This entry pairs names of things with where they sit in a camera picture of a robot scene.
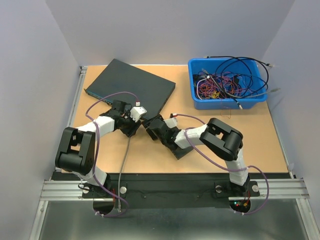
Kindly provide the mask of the small black switch box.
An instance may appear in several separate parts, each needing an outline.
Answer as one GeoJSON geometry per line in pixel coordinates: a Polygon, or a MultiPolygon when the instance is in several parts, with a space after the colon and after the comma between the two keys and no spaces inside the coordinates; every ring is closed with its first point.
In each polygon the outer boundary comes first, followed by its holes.
{"type": "Polygon", "coordinates": [[[188,153],[190,153],[194,148],[192,146],[189,146],[187,148],[180,148],[177,147],[175,150],[172,150],[171,152],[175,156],[177,160],[180,160],[184,156],[186,156],[188,153]]]}

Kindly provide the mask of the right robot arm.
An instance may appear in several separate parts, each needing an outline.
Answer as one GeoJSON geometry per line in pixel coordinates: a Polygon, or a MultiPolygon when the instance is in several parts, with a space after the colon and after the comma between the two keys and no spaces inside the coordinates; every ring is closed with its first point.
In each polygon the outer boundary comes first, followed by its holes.
{"type": "Polygon", "coordinates": [[[159,140],[176,159],[181,159],[192,150],[196,150],[215,166],[229,172],[231,192],[242,195],[248,190],[250,177],[243,157],[243,134],[217,118],[208,123],[182,113],[172,113],[168,119],[159,114],[142,123],[153,140],[159,140]],[[200,121],[203,125],[195,128],[178,128],[177,117],[188,117],[200,121]],[[216,156],[225,161],[226,167],[209,159],[196,146],[204,145],[216,156]]]}

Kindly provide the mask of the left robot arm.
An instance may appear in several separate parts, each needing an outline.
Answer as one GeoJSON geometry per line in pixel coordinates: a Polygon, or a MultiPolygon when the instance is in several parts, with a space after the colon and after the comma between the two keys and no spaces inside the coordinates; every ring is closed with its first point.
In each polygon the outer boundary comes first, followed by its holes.
{"type": "Polygon", "coordinates": [[[137,102],[136,106],[114,100],[111,109],[96,119],[79,127],[66,127],[60,139],[55,166],[73,173],[94,186],[100,197],[111,193],[110,176],[96,166],[97,143],[103,137],[120,130],[128,138],[133,136],[141,125],[147,110],[137,102]]]}

